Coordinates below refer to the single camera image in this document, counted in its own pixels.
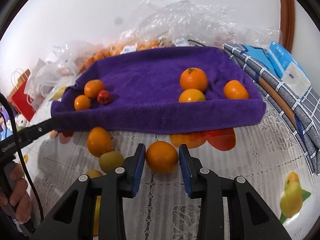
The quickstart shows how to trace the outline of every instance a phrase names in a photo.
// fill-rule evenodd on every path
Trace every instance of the blue gripper pad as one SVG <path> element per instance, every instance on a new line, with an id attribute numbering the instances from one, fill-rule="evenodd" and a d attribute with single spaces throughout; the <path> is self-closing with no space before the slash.
<path id="1" fill-rule="evenodd" d="M 186 193 L 188 194 L 188 197 L 191 197 L 192 189 L 191 189 L 191 173 L 187 161 L 186 154 L 189 154 L 185 152 L 185 148 L 182 145 L 179 147 L 179 162 L 180 162 L 180 168 L 184 183 L 184 188 Z"/>
<path id="2" fill-rule="evenodd" d="M 139 144 L 135 155 L 138 154 L 139 158 L 137 161 L 136 168 L 133 173 L 133 186 L 132 186 L 132 197 L 135 197 L 139 191 L 141 176 L 143 172 L 143 166 L 145 161 L 146 146 L 144 144 Z"/>

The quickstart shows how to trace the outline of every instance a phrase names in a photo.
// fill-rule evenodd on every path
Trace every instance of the wooden trim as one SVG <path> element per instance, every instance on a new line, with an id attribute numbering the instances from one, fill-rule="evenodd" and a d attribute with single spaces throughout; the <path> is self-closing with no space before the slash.
<path id="1" fill-rule="evenodd" d="M 280 30 L 282 32 L 282 46 L 284 46 L 287 51 L 291 52 L 295 26 L 294 0 L 280 0 L 280 4 Z"/>

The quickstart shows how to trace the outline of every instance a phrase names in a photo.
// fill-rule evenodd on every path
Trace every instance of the triangular cutout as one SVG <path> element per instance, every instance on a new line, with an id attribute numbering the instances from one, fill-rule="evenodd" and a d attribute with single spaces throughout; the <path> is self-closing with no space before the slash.
<path id="1" fill-rule="evenodd" d="M 73 212 L 78 198 L 78 191 L 74 190 L 68 199 L 61 205 L 60 209 L 53 216 L 53 219 L 65 224 L 70 224 L 72 221 Z"/>
<path id="2" fill-rule="evenodd" d="M 249 192 L 245 196 L 247 197 L 252 224 L 256 226 L 268 222 L 269 217 L 255 198 Z"/>

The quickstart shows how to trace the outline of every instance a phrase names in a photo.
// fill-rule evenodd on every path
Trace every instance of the white lace tablecloth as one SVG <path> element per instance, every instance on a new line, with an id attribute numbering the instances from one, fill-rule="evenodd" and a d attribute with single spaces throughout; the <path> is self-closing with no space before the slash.
<path id="1" fill-rule="evenodd" d="M 219 176 L 231 179 L 244 176 L 278 218 L 285 178 L 290 171 L 295 171 L 302 188 L 311 192 L 311 196 L 284 226 L 292 239 L 303 239 L 320 215 L 317 204 L 320 180 L 317 175 L 310 174 L 299 144 L 276 110 L 266 103 L 266 114 L 260 124 L 234 129 L 236 146 L 232 150 L 223 152 L 205 142 L 191 149 L 190 154 Z M 45 103 L 31 123 L 50 118 L 50 105 L 50 102 Z M 148 148 L 157 140 L 170 142 L 168 135 L 114 131 L 111 136 L 114 149 L 125 158 L 134 154 L 139 143 Z M 23 154 L 29 155 L 27 168 L 45 215 L 78 176 L 91 168 L 100 170 L 98 159 L 86 148 L 86 139 L 87 132 L 75 132 L 72 141 L 63 145 L 58 138 L 50 139 L 46 134 L 23 148 Z M 229 239 L 226 203 L 224 199 L 225 239 Z M 123 201 L 127 239 L 196 239 L 200 204 L 199 199 L 187 197 L 178 168 L 171 174 L 159 175 L 145 165 L 137 196 Z M 39 221 L 35 201 L 34 219 Z"/>

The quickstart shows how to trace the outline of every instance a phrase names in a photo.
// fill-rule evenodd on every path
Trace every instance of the purple cloth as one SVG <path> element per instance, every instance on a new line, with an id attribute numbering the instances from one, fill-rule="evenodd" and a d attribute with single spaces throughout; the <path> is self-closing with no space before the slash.
<path id="1" fill-rule="evenodd" d="M 207 101 L 179 103 L 179 80 L 189 67 L 207 74 Z M 84 85 L 100 79 L 112 93 L 113 101 L 75 111 L 74 100 L 84 93 Z M 239 80 L 250 99 L 226 99 L 223 87 Z M 216 130 L 261 121 L 266 109 L 261 95 L 247 74 L 222 51 L 211 47 L 180 47 L 138 51 L 108 57 L 93 63 L 67 88 L 61 102 L 52 103 L 52 117 L 60 117 L 62 130 L 89 131 L 100 126 L 155 134 Z"/>

